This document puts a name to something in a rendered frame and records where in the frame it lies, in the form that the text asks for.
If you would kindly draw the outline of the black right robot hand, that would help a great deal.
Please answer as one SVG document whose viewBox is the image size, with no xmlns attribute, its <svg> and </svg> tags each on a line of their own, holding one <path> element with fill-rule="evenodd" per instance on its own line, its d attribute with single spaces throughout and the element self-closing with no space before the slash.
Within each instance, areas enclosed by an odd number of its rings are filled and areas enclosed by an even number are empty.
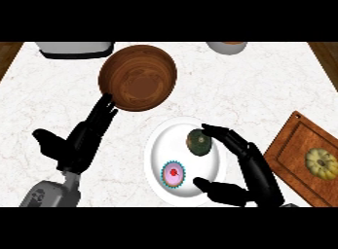
<svg viewBox="0 0 338 249">
<path fill-rule="evenodd" d="M 254 202 L 258 207 L 279 207 L 284 196 L 272 174 L 269 164 L 261 152 L 253 142 L 248 142 L 241 135 L 229 128 L 202 124 L 202 133 L 217 139 L 227 150 L 238 157 L 238 163 L 247 183 L 247 189 L 235 184 L 210 182 L 196 177 L 193 184 L 207 193 L 211 201 L 245 207 L 248 202 Z"/>
</svg>

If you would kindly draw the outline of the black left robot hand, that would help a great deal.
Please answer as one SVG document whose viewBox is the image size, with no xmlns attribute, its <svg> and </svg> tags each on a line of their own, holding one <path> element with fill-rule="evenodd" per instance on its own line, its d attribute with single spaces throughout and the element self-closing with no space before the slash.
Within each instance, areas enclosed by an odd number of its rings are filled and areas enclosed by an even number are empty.
<svg viewBox="0 0 338 249">
<path fill-rule="evenodd" d="M 43 128 L 31 133 L 40 146 L 40 153 L 58 161 L 59 171 L 81 174 L 87 170 L 117 113 L 112 95 L 105 93 L 67 139 Z"/>
</svg>

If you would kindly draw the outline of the white plate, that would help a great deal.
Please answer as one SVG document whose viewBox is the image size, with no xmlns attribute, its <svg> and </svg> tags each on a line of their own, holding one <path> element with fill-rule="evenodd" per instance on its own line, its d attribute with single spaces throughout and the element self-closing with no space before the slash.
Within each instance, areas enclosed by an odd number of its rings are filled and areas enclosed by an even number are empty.
<svg viewBox="0 0 338 249">
<path fill-rule="evenodd" d="M 201 120 L 179 117 L 167 120 L 149 135 L 143 151 L 143 170 L 148 184 L 161 199 L 174 206 L 199 206 L 208 202 L 205 193 L 193 184 L 201 177 L 210 182 L 222 182 L 226 176 L 226 149 L 211 140 L 208 154 L 198 157 L 186 145 L 188 134 L 199 129 Z M 186 179 L 177 189 L 161 182 L 161 168 L 167 161 L 176 160 L 186 170 Z"/>
</svg>

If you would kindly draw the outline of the pink cupcake with cherry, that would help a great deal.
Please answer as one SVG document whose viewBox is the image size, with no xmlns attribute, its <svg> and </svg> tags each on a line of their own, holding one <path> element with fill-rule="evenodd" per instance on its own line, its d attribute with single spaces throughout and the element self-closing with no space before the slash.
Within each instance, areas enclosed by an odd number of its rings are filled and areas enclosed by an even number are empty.
<svg viewBox="0 0 338 249">
<path fill-rule="evenodd" d="M 186 179 L 186 170 L 182 164 L 176 160 L 165 162 L 161 168 L 161 182 L 170 189 L 177 189 Z"/>
</svg>

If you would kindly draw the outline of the brown wooden bowl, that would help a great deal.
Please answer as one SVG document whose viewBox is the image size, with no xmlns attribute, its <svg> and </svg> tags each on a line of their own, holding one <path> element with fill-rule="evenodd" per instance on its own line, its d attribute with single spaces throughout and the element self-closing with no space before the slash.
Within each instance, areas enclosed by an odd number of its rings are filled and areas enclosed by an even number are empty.
<svg viewBox="0 0 338 249">
<path fill-rule="evenodd" d="M 133 45 L 106 59 L 98 76 L 102 93 L 112 95 L 115 106 L 131 112 L 157 107 L 167 99 L 177 80 L 174 60 L 149 45 Z"/>
</svg>

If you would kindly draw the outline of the brown wooden cutting board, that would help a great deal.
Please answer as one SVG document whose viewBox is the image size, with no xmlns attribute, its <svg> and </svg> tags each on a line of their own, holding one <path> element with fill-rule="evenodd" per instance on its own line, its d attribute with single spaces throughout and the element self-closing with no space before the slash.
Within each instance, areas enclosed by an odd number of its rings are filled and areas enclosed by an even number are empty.
<svg viewBox="0 0 338 249">
<path fill-rule="evenodd" d="M 310 174 L 306 155 L 325 149 L 338 161 L 338 139 L 294 112 L 263 155 L 272 171 L 310 206 L 338 207 L 338 176 L 322 180 Z"/>
</svg>

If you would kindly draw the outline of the dark green squash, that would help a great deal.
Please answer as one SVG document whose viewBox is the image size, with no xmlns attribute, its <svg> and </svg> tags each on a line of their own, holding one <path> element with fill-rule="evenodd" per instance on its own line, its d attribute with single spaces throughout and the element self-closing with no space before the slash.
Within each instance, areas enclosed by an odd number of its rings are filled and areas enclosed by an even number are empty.
<svg viewBox="0 0 338 249">
<path fill-rule="evenodd" d="M 211 138 L 202 134 L 201 129 L 193 129 L 188 134 L 186 145 L 192 154 L 202 157 L 211 150 Z"/>
</svg>

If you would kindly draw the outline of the yellow squash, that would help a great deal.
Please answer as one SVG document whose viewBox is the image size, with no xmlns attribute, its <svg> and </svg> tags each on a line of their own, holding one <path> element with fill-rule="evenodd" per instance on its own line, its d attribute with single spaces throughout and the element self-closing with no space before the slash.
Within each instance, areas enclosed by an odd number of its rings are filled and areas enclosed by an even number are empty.
<svg viewBox="0 0 338 249">
<path fill-rule="evenodd" d="M 322 148 L 312 148 L 306 153 L 306 168 L 322 180 L 334 180 L 338 176 L 338 160 Z"/>
</svg>

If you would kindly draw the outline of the grey and black appliance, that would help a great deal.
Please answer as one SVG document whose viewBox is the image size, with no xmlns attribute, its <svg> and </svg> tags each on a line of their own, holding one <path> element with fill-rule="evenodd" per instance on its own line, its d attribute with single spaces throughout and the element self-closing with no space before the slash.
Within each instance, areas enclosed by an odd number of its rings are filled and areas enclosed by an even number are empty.
<svg viewBox="0 0 338 249">
<path fill-rule="evenodd" d="M 37 42 L 38 51 L 50 59 L 90 59 L 112 54 L 112 42 Z"/>
</svg>

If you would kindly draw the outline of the grey pot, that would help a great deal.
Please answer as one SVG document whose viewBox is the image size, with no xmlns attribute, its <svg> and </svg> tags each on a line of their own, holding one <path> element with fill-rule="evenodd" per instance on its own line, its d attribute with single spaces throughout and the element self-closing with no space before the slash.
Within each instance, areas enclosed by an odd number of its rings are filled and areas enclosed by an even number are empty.
<svg viewBox="0 0 338 249">
<path fill-rule="evenodd" d="M 232 55 L 245 49 L 247 42 L 207 42 L 207 45 L 217 53 Z"/>
</svg>

